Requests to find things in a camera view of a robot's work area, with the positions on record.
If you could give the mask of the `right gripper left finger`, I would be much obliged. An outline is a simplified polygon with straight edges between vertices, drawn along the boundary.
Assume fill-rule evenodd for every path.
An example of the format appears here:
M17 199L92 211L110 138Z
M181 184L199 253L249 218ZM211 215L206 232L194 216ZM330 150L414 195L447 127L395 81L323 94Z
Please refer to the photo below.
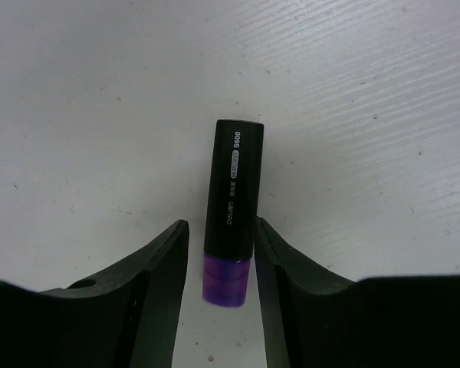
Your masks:
M66 288L0 281L0 367L169 367L186 281L189 225Z

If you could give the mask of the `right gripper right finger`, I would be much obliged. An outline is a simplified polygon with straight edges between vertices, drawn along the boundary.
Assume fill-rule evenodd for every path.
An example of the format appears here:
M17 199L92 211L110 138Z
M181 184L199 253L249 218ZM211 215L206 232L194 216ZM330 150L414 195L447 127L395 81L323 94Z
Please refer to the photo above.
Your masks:
M255 221L269 367L460 367L460 275L351 281Z

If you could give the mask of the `purple cap black highlighter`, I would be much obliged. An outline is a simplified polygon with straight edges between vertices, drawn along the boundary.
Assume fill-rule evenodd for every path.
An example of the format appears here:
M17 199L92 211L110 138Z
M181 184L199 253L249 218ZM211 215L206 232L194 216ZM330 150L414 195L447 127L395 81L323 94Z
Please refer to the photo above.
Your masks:
M218 120L203 247L202 297L220 307L245 303L254 251L265 126Z

